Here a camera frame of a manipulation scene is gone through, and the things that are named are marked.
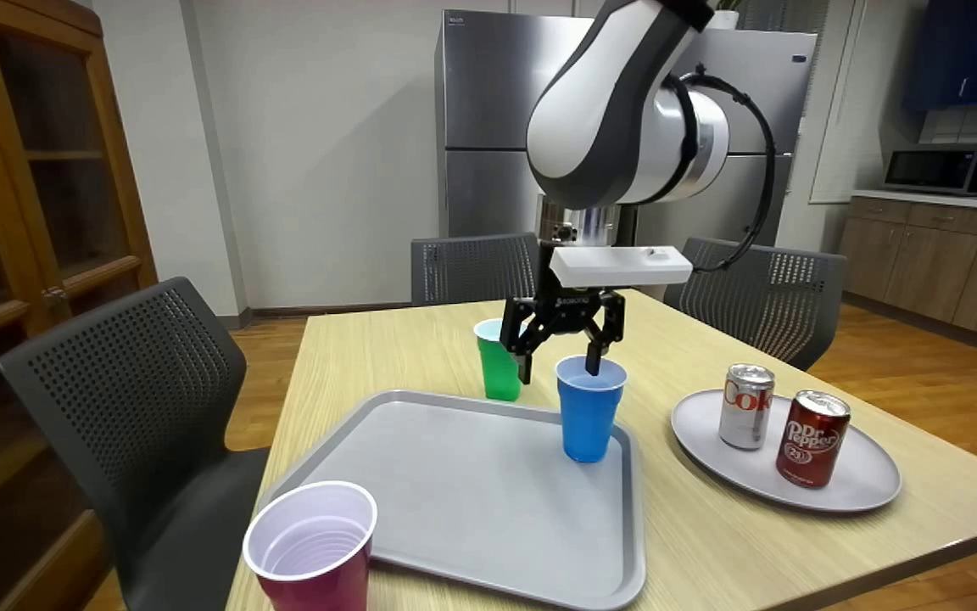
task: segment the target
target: plastic cup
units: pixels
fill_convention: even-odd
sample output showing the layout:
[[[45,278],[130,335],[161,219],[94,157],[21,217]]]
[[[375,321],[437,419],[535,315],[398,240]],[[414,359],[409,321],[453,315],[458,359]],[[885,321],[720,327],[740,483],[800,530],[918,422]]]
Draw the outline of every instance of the plastic cup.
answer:
[[[570,455],[572,462],[604,459],[623,379],[628,372],[614,359],[601,359],[597,376],[586,372],[586,355],[570,355],[557,363],[564,455]]]
[[[481,319],[476,321],[478,335],[478,353],[481,353],[481,379],[486,379],[486,396],[493,401],[514,401],[522,384],[519,384],[519,363],[514,355],[500,342],[500,319]]]
[[[245,563],[278,611],[362,611],[375,499],[353,483],[308,483],[272,499],[245,533]]]

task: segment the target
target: blue cup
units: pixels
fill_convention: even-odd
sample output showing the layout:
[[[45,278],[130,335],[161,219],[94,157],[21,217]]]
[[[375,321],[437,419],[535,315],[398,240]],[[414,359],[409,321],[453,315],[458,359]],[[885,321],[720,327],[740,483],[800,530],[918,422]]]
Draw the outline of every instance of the blue cup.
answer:
[[[557,363],[564,455],[570,455],[572,462],[604,459],[623,379],[628,372],[614,359],[601,359],[597,376],[586,372],[586,355],[570,355]]]

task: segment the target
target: chair backrest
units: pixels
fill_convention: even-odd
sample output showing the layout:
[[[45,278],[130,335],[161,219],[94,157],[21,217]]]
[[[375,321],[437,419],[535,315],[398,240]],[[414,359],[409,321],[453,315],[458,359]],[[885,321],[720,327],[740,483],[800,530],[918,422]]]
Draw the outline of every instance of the chair backrest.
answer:
[[[720,264],[731,240],[687,236],[691,264]],[[727,273],[695,273],[666,302],[808,371],[835,339],[843,257],[753,243]]]
[[[228,455],[237,342],[187,278],[171,278],[10,351],[0,372],[98,513],[130,583],[174,494]]]
[[[409,240],[414,302],[476,302],[533,291],[535,234]]]

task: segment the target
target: can label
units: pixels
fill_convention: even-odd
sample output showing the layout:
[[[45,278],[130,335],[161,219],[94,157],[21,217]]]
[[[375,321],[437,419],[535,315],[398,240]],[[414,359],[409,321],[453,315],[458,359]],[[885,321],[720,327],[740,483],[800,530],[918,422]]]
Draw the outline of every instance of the can label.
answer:
[[[803,390],[789,401],[778,473],[803,488],[824,488],[835,473],[852,412],[821,390]]]
[[[731,449],[757,453],[765,430],[773,372],[764,365],[730,365],[722,386],[720,438]]]

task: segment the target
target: green cup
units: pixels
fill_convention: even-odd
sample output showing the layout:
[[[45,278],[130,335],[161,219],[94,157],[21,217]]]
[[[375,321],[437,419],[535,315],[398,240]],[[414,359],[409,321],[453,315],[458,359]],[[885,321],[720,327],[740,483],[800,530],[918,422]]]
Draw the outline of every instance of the green cup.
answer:
[[[522,390],[519,363],[506,345],[500,345],[500,319],[476,321],[476,335],[481,353],[486,396],[514,401]]]

